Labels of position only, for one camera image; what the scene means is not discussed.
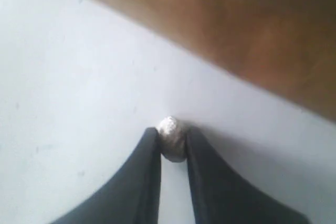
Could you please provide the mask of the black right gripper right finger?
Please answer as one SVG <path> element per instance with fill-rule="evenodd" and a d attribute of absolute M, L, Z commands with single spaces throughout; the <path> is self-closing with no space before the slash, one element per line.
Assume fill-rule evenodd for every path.
<path fill-rule="evenodd" d="M 196 223 L 309 223 L 234 171 L 197 127 L 186 133 L 187 169 Z"/>

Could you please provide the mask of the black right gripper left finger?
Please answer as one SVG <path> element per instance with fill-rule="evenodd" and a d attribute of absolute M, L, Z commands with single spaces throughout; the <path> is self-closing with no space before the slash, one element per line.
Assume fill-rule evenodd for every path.
<path fill-rule="evenodd" d="M 161 191 L 158 139 L 156 128 L 145 129 L 115 175 L 55 223 L 157 223 Z"/>

